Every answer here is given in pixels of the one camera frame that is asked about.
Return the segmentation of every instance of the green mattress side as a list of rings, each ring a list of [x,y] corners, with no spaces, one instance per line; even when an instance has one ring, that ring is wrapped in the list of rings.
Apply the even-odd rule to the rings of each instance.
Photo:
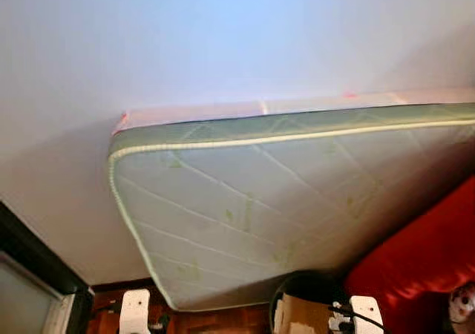
[[[249,140],[352,128],[473,119],[475,119],[475,102],[449,105],[398,105],[179,122],[121,131],[114,135],[109,154],[134,146]]]

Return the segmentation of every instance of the mattress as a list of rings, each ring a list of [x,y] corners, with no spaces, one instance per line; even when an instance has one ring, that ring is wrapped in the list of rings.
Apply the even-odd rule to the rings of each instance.
[[[111,189],[175,310],[269,301],[347,269],[474,169],[475,103],[167,120],[123,129]]]

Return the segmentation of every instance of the black cable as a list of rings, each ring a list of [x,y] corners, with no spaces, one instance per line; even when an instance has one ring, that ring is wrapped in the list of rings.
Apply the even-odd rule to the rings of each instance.
[[[368,317],[365,317],[364,315],[358,314],[357,312],[353,312],[352,310],[344,310],[342,308],[337,308],[333,306],[329,306],[328,310],[331,310],[332,312],[340,313],[343,315],[348,315],[350,317],[358,317],[360,319],[363,319],[364,321],[367,321],[368,323],[371,323],[372,325],[376,325],[378,328],[382,329],[383,332],[390,334],[391,332],[384,328],[380,323],[377,321],[374,321],[373,319],[369,319]]]

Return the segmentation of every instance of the red cushion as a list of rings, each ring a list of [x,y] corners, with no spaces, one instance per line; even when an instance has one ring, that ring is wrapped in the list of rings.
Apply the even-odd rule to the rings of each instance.
[[[475,280],[475,176],[372,251],[346,279],[394,334],[435,333],[446,295]]]

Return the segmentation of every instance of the wooden floor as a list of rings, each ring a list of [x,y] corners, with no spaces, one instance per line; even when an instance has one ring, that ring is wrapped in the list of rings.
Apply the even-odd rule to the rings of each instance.
[[[165,303],[158,289],[153,286],[142,286],[150,291],[148,306],[148,322],[156,324],[163,314],[170,316],[168,334],[188,333],[270,333],[268,322],[269,306],[258,305],[230,310],[213,312],[181,313],[174,312]],[[95,289],[93,313],[101,307],[108,306],[112,301],[120,303],[124,292],[128,290]],[[87,334],[117,334],[119,329],[119,314],[100,311],[89,321]]]

